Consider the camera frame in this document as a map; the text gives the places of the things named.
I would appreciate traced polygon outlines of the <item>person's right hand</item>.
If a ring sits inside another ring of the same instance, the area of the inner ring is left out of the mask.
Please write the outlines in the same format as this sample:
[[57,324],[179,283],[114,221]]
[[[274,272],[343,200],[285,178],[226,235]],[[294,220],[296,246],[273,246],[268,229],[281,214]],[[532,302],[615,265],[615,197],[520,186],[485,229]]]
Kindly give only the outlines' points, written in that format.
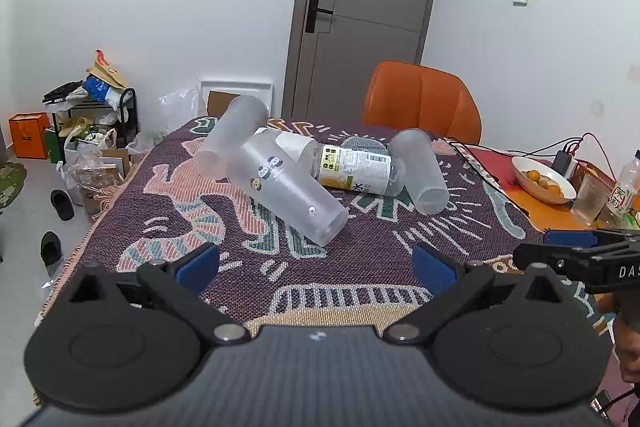
[[601,314],[616,313],[613,325],[615,352],[620,361],[620,375],[623,381],[629,384],[639,382],[639,333],[627,325],[620,303],[614,294],[604,294],[598,300],[598,308]]

